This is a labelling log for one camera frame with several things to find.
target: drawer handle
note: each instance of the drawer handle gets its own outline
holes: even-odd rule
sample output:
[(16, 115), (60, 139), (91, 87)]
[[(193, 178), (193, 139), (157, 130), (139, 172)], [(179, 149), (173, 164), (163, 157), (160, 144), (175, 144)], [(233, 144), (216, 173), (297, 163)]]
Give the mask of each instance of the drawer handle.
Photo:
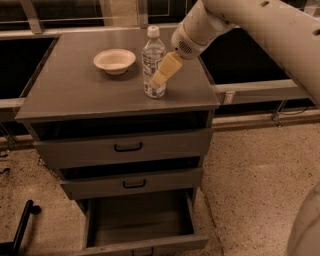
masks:
[(114, 144), (114, 151), (116, 152), (130, 152), (130, 151), (138, 151), (140, 149), (142, 149), (142, 142), (134, 145)]
[(130, 188), (143, 188), (145, 185), (147, 184), (147, 181), (145, 179), (143, 179), (143, 181), (141, 182), (136, 182), (136, 183), (127, 183), (127, 182), (123, 182), (122, 185), (125, 189), (130, 189)]
[(153, 253), (153, 247), (132, 250), (132, 256), (152, 256)]

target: gray cabinet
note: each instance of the gray cabinet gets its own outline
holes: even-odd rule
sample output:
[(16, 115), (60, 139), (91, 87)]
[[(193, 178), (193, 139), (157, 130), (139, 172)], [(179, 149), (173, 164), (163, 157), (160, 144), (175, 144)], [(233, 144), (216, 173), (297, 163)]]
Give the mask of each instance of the gray cabinet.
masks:
[[(161, 29), (167, 48), (172, 32)], [(185, 63), (163, 98), (148, 98), (145, 40), (140, 29), (62, 35), (16, 116), (86, 216), (77, 255), (159, 255), (207, 241), (197, 235), (192, 198), (219, 103), (199, 60)], [(136, 54), (127, 73), (94, 67), (110, 48)]]

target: plastic bottle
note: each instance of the plastic bottle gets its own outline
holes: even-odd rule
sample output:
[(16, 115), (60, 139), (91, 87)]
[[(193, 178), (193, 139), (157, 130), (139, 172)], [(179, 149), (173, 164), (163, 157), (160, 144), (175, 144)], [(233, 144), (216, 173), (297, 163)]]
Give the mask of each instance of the plastic bottle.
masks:
[(151, 79), (166, 55), (166, 48), (161, 42), (160, 30), (157, 26), (148, 27), (149, 40), (142, 48), (144, 91), (151, 98), (160, 98), (165, 94), (166, 84), (160, 88), (152, 86)]

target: speckled floor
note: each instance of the speckled floor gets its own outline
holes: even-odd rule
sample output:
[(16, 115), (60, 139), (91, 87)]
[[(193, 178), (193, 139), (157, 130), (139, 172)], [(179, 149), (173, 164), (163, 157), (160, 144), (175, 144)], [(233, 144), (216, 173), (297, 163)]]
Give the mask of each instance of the speckled floor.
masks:
[[(320, 123), (282, 128), (216, 129), (195, 200), (204, 250), (179, 255), (284, 256), (295, 215), (320, 180)], [(13, 238), (24, 204), (31, 216), (21, 255), (72, 255), (81, 249), (85, 217), (59, 180), (38, 165), (34, 149), (15, 149), (0, 159), (0, 241)]]

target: gray countertop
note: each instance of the gray countertop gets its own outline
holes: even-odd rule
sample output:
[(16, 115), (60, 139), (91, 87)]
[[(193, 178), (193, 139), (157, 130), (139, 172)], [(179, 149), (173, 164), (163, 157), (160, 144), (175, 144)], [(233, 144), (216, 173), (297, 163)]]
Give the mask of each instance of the gray countertop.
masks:
[[(161, 40), (171, 51), (173, 28), (161, 28)], [(18, 122), (59, 121), (148, 113), (215, 109), (219, 105), (198, 59), (185, 61), (167, 83), (166, 95), (147, 97), (143, 89), (141, 49), (147, 30), (127, 29), (63, 34), (45, 63), (24, 104)], [(123, 48), (137, 59), (122, 75), (95, 67), (101, 51)]]

